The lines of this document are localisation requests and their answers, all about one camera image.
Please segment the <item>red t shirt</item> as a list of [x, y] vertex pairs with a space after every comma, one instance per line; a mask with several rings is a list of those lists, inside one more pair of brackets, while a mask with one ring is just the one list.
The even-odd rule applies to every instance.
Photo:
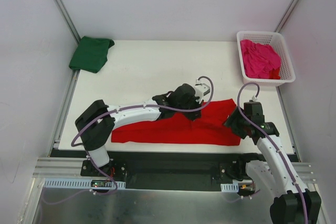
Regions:
[[188, 120], [181, 113], [154, 122], [138, 122], [112, 131], [112, 143], [209, 144], [237, 146], [240, 137], [224, 126], [236, 108], [233, 99], [213, 101], [201, 112], [201, 118]]

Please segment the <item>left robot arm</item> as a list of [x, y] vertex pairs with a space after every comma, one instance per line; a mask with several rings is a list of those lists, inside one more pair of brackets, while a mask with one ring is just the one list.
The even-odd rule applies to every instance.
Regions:
[[173, 92], [155, 95], [136, 105], [108, 106], [102, 99], [93, 102], [75, 120], [82, 144], [94, 162], [93, 170], [99, 176], [110, 173], [111, 163], [105, 144], [113, 130], [139, 122], [170, 119], [176, 112], [194, 121], [201, 117], [200, 107], [211, 91], [205, 83], [194, 86], [185, 83]]

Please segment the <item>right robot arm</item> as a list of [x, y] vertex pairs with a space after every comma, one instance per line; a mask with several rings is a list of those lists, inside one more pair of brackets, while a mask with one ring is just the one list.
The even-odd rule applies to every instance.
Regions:
[[283, 149], [280, 134], [266, 122], [260, 102], [250, 100], [237, 106], [224, 126], [242, 139], [250, 137], [265, 162], [244, 161], [236, 166], [241, 179], [251, 178], [261, 190], [270, 193], [273, 223], [317, 223], [321, 197], [302, 181]]

